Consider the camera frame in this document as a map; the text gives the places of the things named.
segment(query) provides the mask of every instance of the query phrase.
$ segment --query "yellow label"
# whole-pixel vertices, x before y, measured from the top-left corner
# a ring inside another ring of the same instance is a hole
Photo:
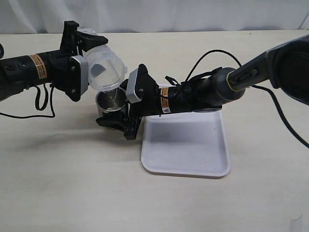
[[[41,57],[38,54],[30,55],[29,57],[31,58],[31,60],[35,64],[35,67],[36,67],[37,72],[38,72],[39,79],[47,78],[46,67],[45,67],[44,62],[41,59]]]
[[[161,89],[161,95],[164,96],[164,97],[167,97],[169,95],[169,88],[162,88]],[[162,106],[162,108],[169,107],[169,100],[161,97],[161,106]]]

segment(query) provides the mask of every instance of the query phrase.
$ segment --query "warning label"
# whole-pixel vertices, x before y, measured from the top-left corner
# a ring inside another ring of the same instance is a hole
[[[36,67],[37,72],[38,72],[39,79],[47,78],[46,67],[45,67],[44,62],[41,59],[41,57],[37,54],[30,55],[29,57],[31,58],[31,60],[35,64],[35,67]]]
[[[167,97],[169,95],[169,88],[162,88],[161,95]],[[161,97],[161,106],[164,114],[170,113],[169,100]]]

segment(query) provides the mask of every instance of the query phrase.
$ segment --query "table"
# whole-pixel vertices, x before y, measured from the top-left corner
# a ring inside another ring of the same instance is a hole
[[[182,81],[197,59],[224,49],[244,63],[307,31],[104,34],[128,66],[144,63],[160,84]],[[58,49],[59,34],[0,35],[5,58]],[[223,54],[196,73],[236,67]],[[309,108],[275,90],[288,120],[309,138]],[[232,170],[222,179],[157,176],[140,163],[137,140],[96,125],[96,92],[74,103],[55,90],[55,119],[0,117],[0,231],[288,231],[302,213],[309,230],[309,151],[281,122],[270,96],[250,88],[223,107]],[[35,89],[0,102],[30,115]]]

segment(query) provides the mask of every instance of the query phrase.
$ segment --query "white plastic tray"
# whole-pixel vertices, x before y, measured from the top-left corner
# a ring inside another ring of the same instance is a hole
[[[225,176],[231,163],[221,111],[146,117],[141,162],[154,174]]]

